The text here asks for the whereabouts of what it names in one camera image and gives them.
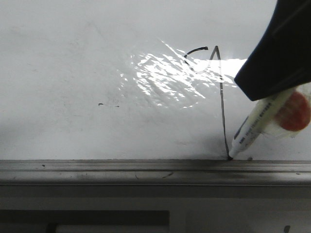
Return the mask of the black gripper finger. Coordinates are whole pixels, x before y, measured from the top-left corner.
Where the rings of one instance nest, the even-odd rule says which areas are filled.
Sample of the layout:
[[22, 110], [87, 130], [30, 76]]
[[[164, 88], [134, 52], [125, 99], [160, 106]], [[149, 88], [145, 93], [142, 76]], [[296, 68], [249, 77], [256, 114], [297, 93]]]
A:
[[234, 79], [256, 101], [311, 81], [311, 2], [279, 0], [260, 42]]

